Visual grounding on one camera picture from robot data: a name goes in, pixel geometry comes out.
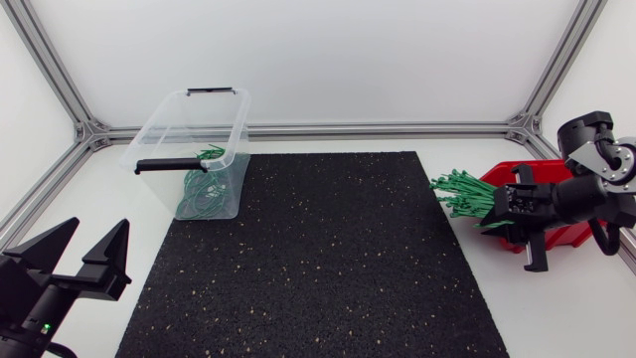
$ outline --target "white wall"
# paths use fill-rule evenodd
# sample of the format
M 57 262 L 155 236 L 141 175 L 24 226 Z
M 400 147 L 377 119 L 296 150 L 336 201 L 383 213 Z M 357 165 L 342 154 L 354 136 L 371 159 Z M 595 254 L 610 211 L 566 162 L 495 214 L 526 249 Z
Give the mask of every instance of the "white wall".
M 0 218 L 73 144 L 73 124 L 0 8 Z
M 636 1 L 607 2 L 545 113 L 544 134 L 594 110 L 608 111 L 614 136 L 636 136 Z
M 93 114 L 140 125 L 187 87 L 252 94 L 252 122 L 502 121 L 577 0 L 34 0 Z

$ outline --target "speckled black mat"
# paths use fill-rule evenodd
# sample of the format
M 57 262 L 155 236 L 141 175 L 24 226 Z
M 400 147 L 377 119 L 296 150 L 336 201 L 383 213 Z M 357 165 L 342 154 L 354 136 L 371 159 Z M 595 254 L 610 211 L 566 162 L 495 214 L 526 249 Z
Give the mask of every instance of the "speckled black mat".
M 240 205 L 172 223 L 118 356 L 507 356 L 415 153 L 253 155 Z

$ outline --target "aluminum frame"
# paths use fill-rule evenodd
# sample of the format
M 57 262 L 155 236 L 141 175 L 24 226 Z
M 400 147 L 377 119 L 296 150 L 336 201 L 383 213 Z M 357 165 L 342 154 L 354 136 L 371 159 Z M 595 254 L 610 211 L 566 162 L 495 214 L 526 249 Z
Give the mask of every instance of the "aluminum frame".
M 0 3 L 74 123 L 76 142 L 0 222 L 0 250 L 4 250 L 22 240 L 94 151 L 130 142 L 139 127 L 110 127 L 95 118 L 58 56 L 30 0 L 0 0 Z M 508 120 L 252 125 L 250 140 L 506 138 L 524 145 L 536 158 L 559 158 L 558 150 L 542 136 L 543 113 L 606 3 L 607 0 L 579 0 L 528 102 Z M 631 230 L 623 230 L 622 234 L 619 254 L 636 273 L 636 236 Z

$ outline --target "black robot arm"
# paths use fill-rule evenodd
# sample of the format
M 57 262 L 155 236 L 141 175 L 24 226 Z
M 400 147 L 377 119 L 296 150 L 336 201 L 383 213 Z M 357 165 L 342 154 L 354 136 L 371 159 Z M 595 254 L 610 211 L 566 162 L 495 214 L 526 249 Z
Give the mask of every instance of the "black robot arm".
M 564 124 L 558 147 L 572 178 L 560 183 L 534 182 L 530 166 L 513 169 L 518 183 L 495 191 L 495 205 L 482 225 L 509 220 L 514 224 L 484 234 L 505 237 L 528 248 L 530 271 L 548 270 L 545 231 L 587 222 L 606 255 L 620 248 L 620 228 L 636 224 L 636 138 L 614 140 L 607 112 L 596 111 Z M 599 221 L 606 222 L 603 230 Z
M 51 343 L 80 297 L 118 300 L 127 284 L 127 220 L 122 220 L 83 258 L 75 276 L 53 274 L 80 221 L 72 218 L 0 255 L 0 357 L 40 357 L 50 351 L 75 357 Z

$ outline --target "bundle of green cable ties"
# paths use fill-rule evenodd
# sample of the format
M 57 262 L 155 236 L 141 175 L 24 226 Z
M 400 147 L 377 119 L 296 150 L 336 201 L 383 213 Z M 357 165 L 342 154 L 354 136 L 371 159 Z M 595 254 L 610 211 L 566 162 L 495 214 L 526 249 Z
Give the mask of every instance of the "bundle of green cable ties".
M 212 149 L 196 154 L 198 159 L 217 159 L 226 151 L 209 144 Z M 211 219 L 223 209 L 227 186 L 225 171 L 191 170 L 184 178 L 184 196 L 177 207 L 177 218 L 181 220 Z
M 454 194 L 454 196 L 437 198 L 440 202 L 446 202 L 448 208 L 453 208 L 451 218 L 466 216 L 483 219 L 495 205 L 493 193 L 497 187 L 473 177 L 465 170 L 460 172 L 453 169 L 450 175 L 432 179 L 430 188 Z M 484 227 L 496 228 L 504 224 L 513 223 L 502 221 Z

